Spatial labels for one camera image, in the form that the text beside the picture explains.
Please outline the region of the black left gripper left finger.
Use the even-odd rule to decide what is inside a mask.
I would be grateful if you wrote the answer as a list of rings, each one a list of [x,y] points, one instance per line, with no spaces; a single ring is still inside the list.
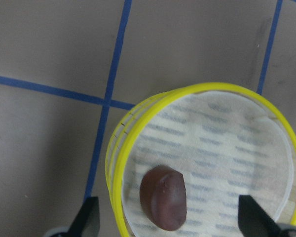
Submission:
[[[97,237],[100,230],[99,198],[89,197],[85,200],[72,222],[69,237]]]

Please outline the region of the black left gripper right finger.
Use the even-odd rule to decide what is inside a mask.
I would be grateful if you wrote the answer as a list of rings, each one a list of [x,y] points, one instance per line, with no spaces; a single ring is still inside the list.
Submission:
[[[240,195],[238,227],[244,237],[285,237],[286,233],[250,195]]]

